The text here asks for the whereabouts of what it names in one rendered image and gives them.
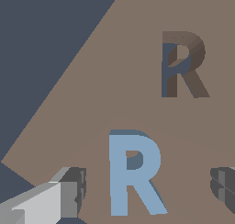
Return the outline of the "brown board with R slot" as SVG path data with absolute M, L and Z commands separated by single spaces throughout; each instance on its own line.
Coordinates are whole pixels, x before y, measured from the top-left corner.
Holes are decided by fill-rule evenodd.
M 110 213 L 109 133 L 162 156 L 167 211 Z M 21 184 L 87 171 L 86 224 L 235 224 L 210 190 L 235 166 L 235 0 L 0 0 L 0 161 Z

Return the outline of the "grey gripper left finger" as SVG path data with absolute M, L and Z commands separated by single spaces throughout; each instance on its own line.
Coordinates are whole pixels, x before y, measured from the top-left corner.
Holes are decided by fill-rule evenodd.
M 0 224 L 86 224 L 78 218 L 86 169 L 62 167 L 48 183 L 0 204 Z

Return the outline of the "blue letter R block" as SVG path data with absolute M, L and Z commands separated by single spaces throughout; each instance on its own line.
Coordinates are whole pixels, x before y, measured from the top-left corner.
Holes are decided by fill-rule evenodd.
M 109 133 L 111 215 L 127 216 L 127 186 L 133 185 L 151 215 L 167 214 L 151 181 L 161 166 L 157 144 L 135 129 L 111 129 Z

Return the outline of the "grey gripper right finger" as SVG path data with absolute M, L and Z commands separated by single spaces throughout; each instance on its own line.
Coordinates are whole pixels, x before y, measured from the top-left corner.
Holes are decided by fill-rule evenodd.
M 213 195 L 235 214 L 235 167 L 212 168 L 210 176 Z

